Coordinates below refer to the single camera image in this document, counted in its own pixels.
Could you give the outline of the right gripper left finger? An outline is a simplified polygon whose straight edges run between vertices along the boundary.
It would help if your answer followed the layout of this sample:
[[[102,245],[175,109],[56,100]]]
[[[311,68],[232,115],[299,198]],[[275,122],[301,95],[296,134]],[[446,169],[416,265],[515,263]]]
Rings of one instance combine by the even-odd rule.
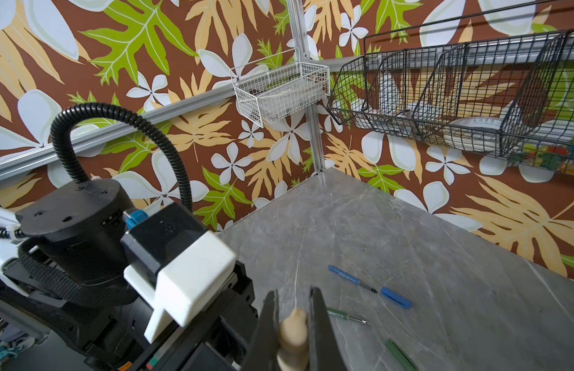
[[[280,370],[277,354],[279,352],[279,300],[276,290],[270,291],[264,301],[259,321],[241,371]]]

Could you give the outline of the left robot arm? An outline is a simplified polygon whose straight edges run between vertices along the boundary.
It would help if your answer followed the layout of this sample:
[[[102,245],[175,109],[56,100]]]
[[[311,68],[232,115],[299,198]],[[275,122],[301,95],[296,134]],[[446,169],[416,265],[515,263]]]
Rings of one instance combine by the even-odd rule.
[[[258,314],[245,267],[180,200],[134,207],[120,179],[70,182],[0,226],[0,278],[95,370],[235,370]]]

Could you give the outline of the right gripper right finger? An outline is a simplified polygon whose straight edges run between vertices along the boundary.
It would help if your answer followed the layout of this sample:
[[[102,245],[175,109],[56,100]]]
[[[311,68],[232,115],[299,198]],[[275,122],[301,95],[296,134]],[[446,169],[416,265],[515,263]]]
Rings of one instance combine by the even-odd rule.
[[[310,289],[309,354],[310,370],[347,370],[339,351],[327,306],[318,287]]]

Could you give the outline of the beige pen cap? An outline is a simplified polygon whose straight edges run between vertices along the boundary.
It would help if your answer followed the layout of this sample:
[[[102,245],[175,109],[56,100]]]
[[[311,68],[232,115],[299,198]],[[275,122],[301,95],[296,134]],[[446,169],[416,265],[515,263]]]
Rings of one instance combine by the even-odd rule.
[[[289,371],[307,370],[310,361],[308,314],[294,309],[279,325],[279,369]]]

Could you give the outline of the dark green pen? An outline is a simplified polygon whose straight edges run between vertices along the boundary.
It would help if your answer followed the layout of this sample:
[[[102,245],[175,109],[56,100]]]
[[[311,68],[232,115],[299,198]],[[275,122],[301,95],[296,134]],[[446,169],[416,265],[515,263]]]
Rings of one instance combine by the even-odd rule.
[[[339,309],[333,309],[331,307],[327,307],[327,312],[329,315],[331,315],[335,318],[340,318],[340,319],[346,320],[346,321],[361,323],[364,326],[369,325],[369,322],[367,320],[365,320],[361,317],[355,316],[355,315],[350,315],[347,312],[341,311]]]

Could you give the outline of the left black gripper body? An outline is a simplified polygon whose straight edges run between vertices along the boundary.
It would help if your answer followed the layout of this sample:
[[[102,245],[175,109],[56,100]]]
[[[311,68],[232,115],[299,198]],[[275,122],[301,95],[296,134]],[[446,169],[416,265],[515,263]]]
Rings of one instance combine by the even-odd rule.
[[[75,307],[75,348],[93,370],[236,370],[258,322],[253,282],[237,262],[229,281],[192,322],[171,322],[149,343],[140,331],[151,314],[138,298],[130,305]]]

